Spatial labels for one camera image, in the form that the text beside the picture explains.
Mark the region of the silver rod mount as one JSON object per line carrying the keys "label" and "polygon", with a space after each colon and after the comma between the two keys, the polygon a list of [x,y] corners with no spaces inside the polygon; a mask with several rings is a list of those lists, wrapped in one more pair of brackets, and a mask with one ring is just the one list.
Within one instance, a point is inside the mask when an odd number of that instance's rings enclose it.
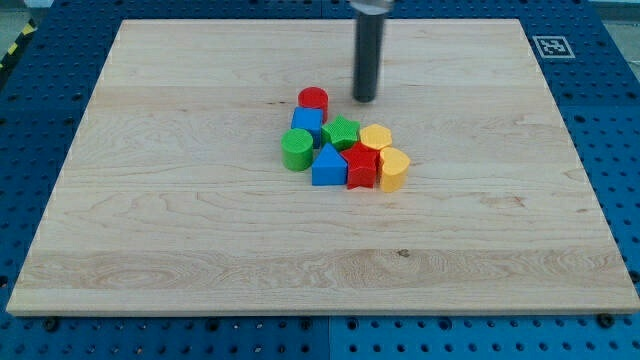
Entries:
{"label": "silver rod mount", "polygon": [[363,14],[386,14],[394,6],[394,0],[350,0],[351,7]]}

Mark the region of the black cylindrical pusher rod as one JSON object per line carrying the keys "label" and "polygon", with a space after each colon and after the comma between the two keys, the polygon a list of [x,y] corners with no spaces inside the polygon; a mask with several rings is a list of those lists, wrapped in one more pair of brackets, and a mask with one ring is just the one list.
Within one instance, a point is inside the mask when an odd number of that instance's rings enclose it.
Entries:
{"label": "black cylindrical pusher rod", "polygon": [[356,13],[352,96],[361,103],[377,96],[386,15]]}

